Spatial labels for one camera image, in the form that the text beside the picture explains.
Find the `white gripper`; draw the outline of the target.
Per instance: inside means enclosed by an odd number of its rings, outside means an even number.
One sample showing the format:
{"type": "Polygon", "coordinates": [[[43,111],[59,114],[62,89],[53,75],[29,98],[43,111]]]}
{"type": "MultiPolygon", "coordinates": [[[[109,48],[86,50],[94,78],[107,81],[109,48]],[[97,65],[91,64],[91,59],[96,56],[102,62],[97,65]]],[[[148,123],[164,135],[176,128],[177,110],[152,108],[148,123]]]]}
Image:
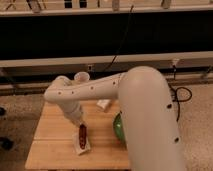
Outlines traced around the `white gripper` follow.
{"type": "Polygon", "coordinates": [[[68,112],[65,114],[65,116],[68,120],[70,120],[77,127],[79,127],[81,124],[84,123],[82,110],[68,112]]]}

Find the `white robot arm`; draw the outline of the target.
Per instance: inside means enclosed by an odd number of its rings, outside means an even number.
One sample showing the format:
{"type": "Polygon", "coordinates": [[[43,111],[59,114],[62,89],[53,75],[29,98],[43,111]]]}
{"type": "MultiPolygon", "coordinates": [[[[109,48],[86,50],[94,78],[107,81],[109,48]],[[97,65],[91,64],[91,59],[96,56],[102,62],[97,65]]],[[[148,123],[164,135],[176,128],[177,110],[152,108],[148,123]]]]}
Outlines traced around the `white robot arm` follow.
{"type": "Polygon", "coordinates": [[[118,100],[131,170],[186,171],[170,88],[157,69],[139,66],[78,85],[58,76],[44,98],[72,116],[81,100],[118,100]]]}

